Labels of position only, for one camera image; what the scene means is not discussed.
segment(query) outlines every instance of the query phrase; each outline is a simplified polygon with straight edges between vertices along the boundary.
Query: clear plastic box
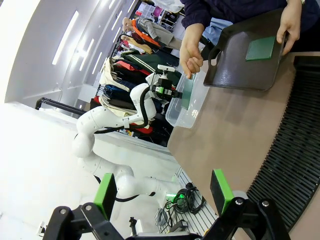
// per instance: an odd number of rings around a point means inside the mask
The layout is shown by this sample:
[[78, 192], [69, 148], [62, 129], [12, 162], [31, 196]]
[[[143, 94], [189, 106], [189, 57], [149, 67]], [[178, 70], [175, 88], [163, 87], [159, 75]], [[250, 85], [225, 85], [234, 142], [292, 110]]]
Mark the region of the clear plastic box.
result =
[[[194, 123], [209, 91], [209, 86], [204, 86], [205, 77], [206, 73], [203, 71], [200, 71], [195, 75], [188, 110], [182, 108], [181, 99], [172, 98], [168, 110], [165, 114], [165, 119], [173, 127], [179, 126], [190, 129], [194, 126]], [[186, 75], [183, 74], [179, 80], [178, 85], [176, 86], [177, 91], [183, 92], [185, 81]]]

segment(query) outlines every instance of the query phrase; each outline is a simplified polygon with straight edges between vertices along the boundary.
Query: brown tabletop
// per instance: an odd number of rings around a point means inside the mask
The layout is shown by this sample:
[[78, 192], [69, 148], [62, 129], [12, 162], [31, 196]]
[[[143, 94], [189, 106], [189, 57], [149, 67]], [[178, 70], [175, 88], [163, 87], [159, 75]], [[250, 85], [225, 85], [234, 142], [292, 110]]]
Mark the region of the brown tabletop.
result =
[[[207, 202], [217, 211], [210, 191], [213, 169], [222, 169], [233, 190], [246, 192], [278, 130], [294, 81], [294, 56], [280, 63], [267, 92], [211, 87], [193, 128], [175, 127], [168, 148]], [[299, 53], [320, 56], [320, 52]], [[317, 240], [320, 194], [290, 232], [292, 240]], [[236, 240], [249, 239], [239, 230]]]

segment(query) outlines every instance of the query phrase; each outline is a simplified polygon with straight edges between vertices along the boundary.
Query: black ribbed mat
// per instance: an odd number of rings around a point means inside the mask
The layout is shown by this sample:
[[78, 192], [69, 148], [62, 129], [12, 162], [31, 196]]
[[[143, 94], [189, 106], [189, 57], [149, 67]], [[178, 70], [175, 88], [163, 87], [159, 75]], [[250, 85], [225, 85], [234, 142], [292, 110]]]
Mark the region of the black ribbed mat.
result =
[[281, 124], [247, 191], [273, 199], [288, 231], [320, 183], [320, 57], [297, 56], [296, 76]]

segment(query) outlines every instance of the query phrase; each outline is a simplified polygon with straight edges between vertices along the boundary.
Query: metal grate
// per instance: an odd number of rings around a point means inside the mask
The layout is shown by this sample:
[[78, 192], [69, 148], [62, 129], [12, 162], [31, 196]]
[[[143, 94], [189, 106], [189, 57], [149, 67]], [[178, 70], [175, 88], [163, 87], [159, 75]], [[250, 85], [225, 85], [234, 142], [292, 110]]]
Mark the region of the metal grate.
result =
[[296, 57], [296, 76], [277, 134], [247, 195], [273, 199], [288, 231], [320, 178], [320, 57]]
[[[176, 172], [176, 176], [179, 179], [179, 183], [182, 186], [181, 188], [184, 188], [187, 183], [191, 183], [192, 181], [187, 176], [185, 171], [180, 167], [180, 169]], [[201, 203], [202, 196], [199, 194], [199, 192], [196, 193], [196, 205], [199, 205]], [[192, 213], [185, 213], [185, 214], [177, 214], [177, 219], [175, 215], [172, 217], [173, 219], [173, 225], [176, 224], [180, 220], [185, 220], [188, 223], [188, 231], [190, 233], [196, 233], [201, 236], [204, 235], [205, 231], [208, 230], [211, 225], [215, 222], [215, 220], [218, 218], [218, 216], [215, 214], [214, 210], [209, 206], [209, 204], [206, 202], [202, 209], [195, 215]], [[167, 233], [169, 231], [168, 225], [164, 226], [158, 226], [159, 233]]]

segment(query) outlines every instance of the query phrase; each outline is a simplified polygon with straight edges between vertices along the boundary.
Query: ceiling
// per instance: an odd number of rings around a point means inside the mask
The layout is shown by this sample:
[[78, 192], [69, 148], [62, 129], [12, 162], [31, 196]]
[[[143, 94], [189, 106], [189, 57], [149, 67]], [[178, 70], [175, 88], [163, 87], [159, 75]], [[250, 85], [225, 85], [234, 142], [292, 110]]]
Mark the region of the ceiling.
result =
[[[41, 0], [16, 55], [5, 101], [34, 107], [39, 98], [47, 97], [73, 106], [83, 83], [96, 78], [121, 33], [122, 19], [131, 15], [136, 3]], [[58, 49], [62, 50], [53, 64]]]

